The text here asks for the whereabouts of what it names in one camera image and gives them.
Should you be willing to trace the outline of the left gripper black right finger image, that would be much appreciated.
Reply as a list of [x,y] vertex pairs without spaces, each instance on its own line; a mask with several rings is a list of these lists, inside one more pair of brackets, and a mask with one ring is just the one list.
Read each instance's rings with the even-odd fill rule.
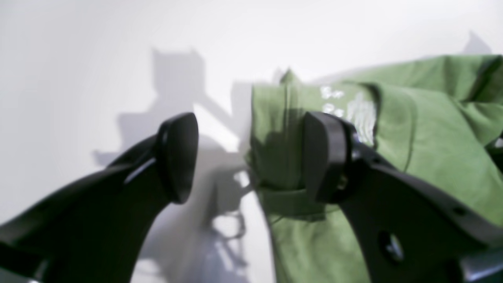
[[341,208],[373,283],[502,282],[502,229],[395,169],[350,122],[305,113],[302,168],[308,195]]

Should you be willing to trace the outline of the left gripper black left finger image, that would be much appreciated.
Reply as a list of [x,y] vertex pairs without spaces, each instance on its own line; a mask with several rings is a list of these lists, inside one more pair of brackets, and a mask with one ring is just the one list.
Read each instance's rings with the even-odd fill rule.
[[189,198],[198,143],[194,113],[173,116],[2,224],[1,269],[40,283],[128,283],[158,214]]

